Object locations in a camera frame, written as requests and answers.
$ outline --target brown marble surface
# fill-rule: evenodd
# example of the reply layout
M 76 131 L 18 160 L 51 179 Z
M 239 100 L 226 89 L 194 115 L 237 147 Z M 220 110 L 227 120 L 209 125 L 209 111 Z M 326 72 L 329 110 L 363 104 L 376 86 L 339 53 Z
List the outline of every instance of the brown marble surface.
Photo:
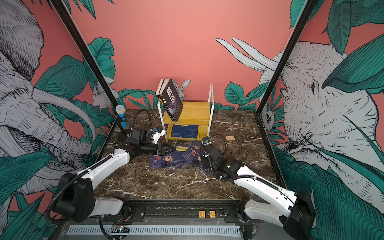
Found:
M 132 118 L 137 109 L 126 111 L 127 125 L 132 125 Z M 159 112 L 150 110 L 152 125 L 161 127 Z M 136 119 L 135 127 L 149 129 L 146 113 L 142 112 Z M 107 155 L 119 143 L 116 127 L 104 151 Z M 246 164 L 255 173 L 276 183 L 276 177 L 268 160 L 268 156 L 259 133 L 255 117 L 251 111 L 215 111 L 212 119 L 211 135 L 222 133 L 235 136 L 235 141 L 228 142 L 226 155 Z M 168 141 L 190 144 L 187 141 Z M 220 136 L 212 138 L 215 147 L 224 150 Z M 123 197 L 126 199 L 242 199 L 255 197 L 253 194 L 230 182 L 219 182 L 213 175 L 208 177 L 194 165 L 184 164 L 182 169 L 149 167 L 150 156 L 139 156 L 130 163 L 120 167 L 104 181 L 96 190 L 95 196 Z

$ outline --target wooden shelf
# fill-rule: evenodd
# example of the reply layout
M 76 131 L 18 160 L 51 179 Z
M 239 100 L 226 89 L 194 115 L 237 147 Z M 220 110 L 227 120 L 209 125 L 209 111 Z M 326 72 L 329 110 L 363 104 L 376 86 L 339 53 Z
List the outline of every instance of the wooden shelf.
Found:
M 164 113 L 164 124 L 209 125 L 210 105 L 208 102 L 183 102 L 179 120 L 173 122 L 168 113 Z
M 193 141 L 198 140 L 200 141 L 203 139 L 203 137 L 206 137 L 208 135 L 208 125 L 199 125 L 199 131 L 197 134 L 197 138 L 183 138 L 183 137 L 171 137 L 170 134 L 172 132 L 174 124 L 169 124 L 167 129 L 167 138 L 171 140 L 184 140 L 184 141 Z
M 209 136 L 211 127 L 212 115 L 214 113 L 214 87 L 210 84 L 208 102 L 183 102 L 183 110 L 181 111 L 179 120 L 173 122 L 167 111 L 164 111 L 164 116 L 161 112 L 160 101 L 157 102 L 157 109 L 159 110 L 161 124 L 163 129 L 166 129 L 165 124 L 168 124 L 167 133 L 165 134 L 166 141 L 172 140 L 198 140 Z M 174 125 L 198 125 L 199 130 L 197 138 L 183 138 L 183 137 L 171 137 L 172 128 Z

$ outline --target book cover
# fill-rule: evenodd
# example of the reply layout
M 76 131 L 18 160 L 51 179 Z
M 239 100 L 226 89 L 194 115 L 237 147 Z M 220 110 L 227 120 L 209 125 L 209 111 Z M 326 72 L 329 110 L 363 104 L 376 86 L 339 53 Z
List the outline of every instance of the book cover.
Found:
M 150 167 L 166 167 L 166 168 L 182 168 L 183 164 L 173 162 L 173 156 L 171 153 L 165 156 L 151 155 L 149 166 Z
M 172 121 L 177 122 L 183 109 L 183 103 L 172 79 L 168 78 L 163 82 L 158 98 Z
M 190 161 L 183 157 L 183 153 L 188 149 L 188 145 L 175 144 L 175 151 L 173 152 L 173 162 L 192 164 Z
M 199 142 L 193 141 L 191 146 L 189 146 L 189 148 L 183 153 L 182 156 L 196 167 L 198 167 L 206 175 L 209 175 L 211 174 L 211 170 L 209 168 L 203 168 L 200 158 L 201 154 L 203 154 L 203 151 L 200 149 Z
M 182 138 L 198 138 L 199 126 L 198 125 L 173 125 L 170 133 L 171 137 Z

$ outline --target green leaf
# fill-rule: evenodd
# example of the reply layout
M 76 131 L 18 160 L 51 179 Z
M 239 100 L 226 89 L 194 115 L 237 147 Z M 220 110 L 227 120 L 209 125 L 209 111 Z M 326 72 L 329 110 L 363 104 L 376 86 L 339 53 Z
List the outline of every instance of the green leaf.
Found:
M 99 146 L 102 146 L 104 144 L 106 138 L 107 137 L 104 135 L 97 136 L 95 138 L 95 141 L 92 144 L 91 153 L 93 153 Z
M 280 133 L 280 134 L 285 135 L 285 133 L 284 133 L 283 131 L 280 131 L 280 130 L 277 129 L 277 128 L 272 128 L 271 132 L 274 132 L 274 133 Z
M 275 122 L 277 122 L 276 118 L 279 118 L 284 115 L 284 111 L 278 111 L 273 114 L 275 116 Z
M 96 19 L 95 9 L 93 7 L 92 0 L 79 0 L 86 10 Z
M 103 119 L 103 123 L 109 124 L 113 123 L 115 121 L 115 117 L 111 114 L 108 114 L 106 117 Z
M 351 5 L 351 26 L 360 26 L 365 23 L 384 23 L 384 1 L 379 1 L 370 7 L 364 7 L 363 1 Z
M 383 237 L 384 216 L 337 177 L 316 164 L 297 162 L 278 148 L 275 156 L 289 190 L 313 192 L 319 237 L 325 240 Z
M 236 101 L 236 104 L 239 105 L 239 106 L 242 106 L 242 105 L 245 105 L 247 103 L 250 103 L 252 102 L 252 96 L 248 96 L 248 97 L 244 97 L 244 98 L 239 98 L 237 101 Z
M 328 36 L 335 50 L 344 54 L 351 34 L 351 3 L 333 1 L 328 18 Z
M 290 8 L 291 27 L 296 25 L 301 10 L 304 7 L 305 0 L 292 0 Z
M 365 8 L 368 8 L 372 5 L 374 5 L 378 0 L 363 0 L 363 6 Z
M 347 93 L 383 87 L 383 46 L 384 34 L 356 49 L 333 70 L 321 87 L 332 86 Z
M 39 208 L 40 202 L 43 199 L 43 196 L 44 195 L 31 203 L 31 205 L 29 205 L 12 221 L 12 223 L 4 230 L 3 234 L 0 236 L 0 240 L 23 239 L 23 235 L 31 225 L 37 209 Z
M 284 126 L 284 123 L 282 122 L 275 122 L 275 124 L 273 125 L 274 128 L 283 127 L 283 126 Z
M 116 101 L 118 102 L 119 105 L 123 105 L 124 107 L 126 107 L 124 100 L 122 98 L 116 98 Z
M 73 0 L 74 3 L 77 5 L 77 7 L 80 9 L 80 11 L 82 12 L 81 8 L 80 8 L 80 5 L 79 5 L 79 2 L 77 0 Z
M 152 108 L 152 107 L 151 107 L 151 103 L 149 102 L 147 96 L 145 96 L 144 93 L 141 93 L 141 94 L 142 94 L 142 96 L 143 96 L 143 98 L 144 98 L 144 102 L 145 102 L 145 104 L 147 105 L 148 109 L 151 109 L 151 108 Z
M 236 104 L 237 100 L 244 97 L 244 90 L 240 85 L 229 82 L 224 96 L 229 103 Z
M 46 152 L 33 152 L 19 157 L 0 157 L 0 186 L 2 187 L 0 204 L 3 204 L 12 192 L 24 185 L 47 162 L 55 158 Z
M 276 146 L 279 146 L 280 145 L 280 143 L 278 142 L 278 141 L 276 141 L 276 140 L 273 140 L 273 139 L 268 139 L 269 140 L 269 143 L 270 144 L 274 144 L 274 145 L 276 145 Z
M 24 211 L 29 206 L 29 204 L 25 200 L 24 195 L 16 192 L 15 197 L 16 197 L 17 207 L 19 208 L 19 211 L 21 212 Z
M 271 134 L 271 133 L 267 133 L 268 137 L 271 138 L 271 139 L 281 139 L 281 140 L 284 140 L 284 138 L 279 135 L 279 134 Z
M 125 98 L 127 95 L 130 95 L 134 98 L 141 98 L 143 97 L 143 95 L 148 95 L 148 94 L 156 95 L 156 93 L 152 90 L 140 90 L 140 89 L 129 89 L 129 88 L 121 90 L 120 92 L 118 92 L 118 94 L 119 94 L 119 98 Z
M 48 189 L 48 191 L 50 191 L 54 196 L 56 194 L 57 187 L 52 187 L 52 188 Z
M 276 108 L 275 110 L 272 110 L 272 112 L 274 113 L 279 113 L 279 112 L 284 112 L 284 106 L 281 105 L 280 107 Z
M 283 115 L 280 115 L 280 114 L 278 116 L 275 115 L 275 122 L 278 122 L 278 121 L 282 120 L 283 118 L 284 118 Z
M 335 173 L 334 170 L 332 170 L 331 166 L 328 166 L 327 172 L 329 172 L 330 174 L 337 177 L 340 181 L 342 181 L 341 178 L 339 177 L 339 175 L 337 175 L 337 173 Z
M 111 118 L 110 116 L 113 117 L 113 115 L 105 114 L 101 112 L 99 107 L 94 107 L 93 105 L 87 103 L 86 101 L 81 102 L 79 99 L 75 99 L 75 100 L 69 99 L 69 102 L 73 103 L 74 105 L 78 106 L 81 110 L 83 110 L 89 116 L 89 118 L 91 119 L 95 127 L 101 127 L 101 126 L 109 127 L 108 124 L 103 123 L 103 120 L 106 117 Z M 88 126 L 85 120 L 79 115 L 77 115 L 76 113 L 62 107 L 56 107 L 56 108 L 60 113 L 64 114 L 64 116 L 67 119 L 73 122 L 80 122 L 84 128 Z
M 356 124 L 354 124 L 347 116 L 343 115 L 350 123 L 352 123 L 357 130 L 364 136 L 364 138 L 367 140 L 369 145 L 373 148 L 379 159 L 382 163 L 384 163 L 384 154 L 383 152 L 376 146 L 376 144 L 373 143 L 373 141 L 358 127 Z
M 273 102 L 275 100 L 275 92 L 276 92 L 276 86 L 273 88 L 272 90 L 272 95 L 271 95 L 271 105 L 269 107 L 269 109 L 273 109 L 272 106 L 273 106 Z
M 252 98 L 249 100 L 249 103 L 255 100 L 256 98 L 260 97 L 262 94 L 264 94 L 267 87 L 268 87 L 268 83 L 263 83 L 257 86 L 252 91 L 250 91 L 246 96 L 246 97 L 252 96 Z
M 93 165 L 96 162 L 97 154 L 83 154 L 79 155 L 83 159 L 83 163 L 86 167 Z
M 248 105 L 243 105 L 238 108 L 238 110 L 255 110 L 256 103 L 248 104 Z
M 323 3 L 324 3 L 324 0 L 317 0 L 316 5 L 315 5 L 314 9 L 312 10 L 310 17 L 308 18 L 308 21 L 313 18 L 313 16 L 316 14 L 317 10 L 320 9 L 320 7 Z
M 331 156 L 333 158 L 336 158 L 337 160 L 347 164 L 349 167 L 354 169 L 356 172 L 360 173 L 361 175 L 365 176 L 368 180 L 370 180 L 382 193 L 384 193 L 384 173 L 381 172 L 379 169 L 362 163 L 356 159 L 353 159 L 351 157 L 348 157 L 346 155 L 331 152 L 325 149 L 321 149 L 315 145 L 319 151 L 325 153 L 328 156 Z
M 108 38 L 95 38 L 88 45 L 88 47 L 93 57 L 95 58 L 103 75 L 113 79 L 115 77 L 116 70 L 115 70 L 115 63 L 111 59 L 111 56 L 115 54 L 111 41 Z M 83 58 L 83 62 L 84 62 L 84 67 L 85 67 L 87 76 L 88 76 L 89 86 L 93 91 L 94 87 L 97 88 L 98 81 L 96 79 L 96 76 L 93 74 L 91 68 L 89 67 L 87 61 L 85 61 L 84 58 Z
M 69 55 L 48 68 L 37 81 L 35 88 L 64 99 L 73 99 L 80 94 L 88 83 L 82 62 Z
M 140 107 L 140 108 L 143 108 L 143 109 L 148 109 L 146 106 L 144 106 L 143 104 L 133 100 L 133 99 L 128 99 L 129 101 L 131 101 L 131 103 L 135 104 L 136 106 Z
M 277 99 L 275 100 L 275 103 L 272 105 L 271 109 L 274 109 L 277 106 L 277 104 L 279 104 L 282 96 L 283 95 L 280 94 L 280 96 L 277 97 Z
M 67 5 L 68 11 L 69 11 L 70 13 L 72 13 L 72 12 L 71 12 L 71 5 L 70 5 L 70 2 L 69 2 L 68 0 L 63 0 L 63 1 L 64 1 L 65 5 Z
M 61 124 L 64 123 L 64 121 L 65 121 L 65 116 L 64 116 L 63 114 L 61 114 L 61 113 L 57 110 L 57 108 L 56 108 L 54 105 L 52 105 L 52 104 L 46 104 L 45 106 L 46 106 L 46 107 L 53 113 L 53 115 L 57 118 L 57 120 L 58 120 Z

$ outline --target pink wall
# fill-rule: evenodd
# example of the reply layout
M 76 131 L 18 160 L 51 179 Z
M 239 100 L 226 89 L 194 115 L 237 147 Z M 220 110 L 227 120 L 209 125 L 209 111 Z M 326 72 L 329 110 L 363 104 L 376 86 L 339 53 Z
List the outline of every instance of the pink wall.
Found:
M 245 94 L 257 87 L 260 72 L 237 62 L 215 39 L 236 37 L 273 58 L 284 49 L 292 28 L 290 2 L 271 1 L 94 1 L 96 19 L 70 1 L 72 17 L 87 44 L 109 38 L 115 50 L 116 91 L 157 89 L 161 78 L 191 79 L 186 100 L 206 101 L 209 83 L 215 102 L 230 81 Z M 125 100 L 127 108 L 136 108 Z

